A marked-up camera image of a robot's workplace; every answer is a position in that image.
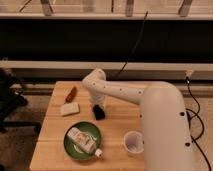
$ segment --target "white block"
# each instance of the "white block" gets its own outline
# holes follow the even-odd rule
[[[77,102],[66,103],[61,106],[61,116],[79,113],[79,105]]]

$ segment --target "green plate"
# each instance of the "green plate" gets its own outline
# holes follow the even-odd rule
[[[68,131],[73,128],[76,127],[78,128],[80,131],[86,133],[87,135],[91,136],[92,139],[96,142],[96,146],[99,148],[100,144],[101,144],[101,132],[100,130],[92,123],[90,122],[78,122],[74,125],[72,125],[66,132],[65,136],[64,136],[64,148],[65,151],[67,152],[67,154],[76,159],[76,160],[88,160],[91,157],[93,157],[93,155],[89,155],[86,154],[84,152],[82,152],[67,136]]]

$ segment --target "wooden table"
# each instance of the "wooden table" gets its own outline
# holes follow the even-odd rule
[[[60,107],[73,86],[78,90],[74,101],[79,103],[80,113],[61,117]],[[141,131],[139,107],[107,96],[106,119],[96,121],[88,97],[81,82],[56,83],[31,161],[31,171],[145,171],[143,154],[129,157],[123,147],[126,132]],[[77,162],[66,154],[64,135],[79,121],[92,122],[100,129],[103,136],[100,159]]]

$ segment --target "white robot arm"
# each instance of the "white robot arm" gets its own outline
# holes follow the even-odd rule
[[[101,69],[82,83],[94,104],[106,94],[140,106],[146,171],[196,170],[184,100],[175,86],[166,82],[142,88],[119,85],[106,81]]]

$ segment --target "paper cup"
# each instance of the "paper cup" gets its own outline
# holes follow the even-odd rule
[[[136,156],[143,152],[143,136],[138,131],[130,131],[124,135],[124,148],[129,156]]]

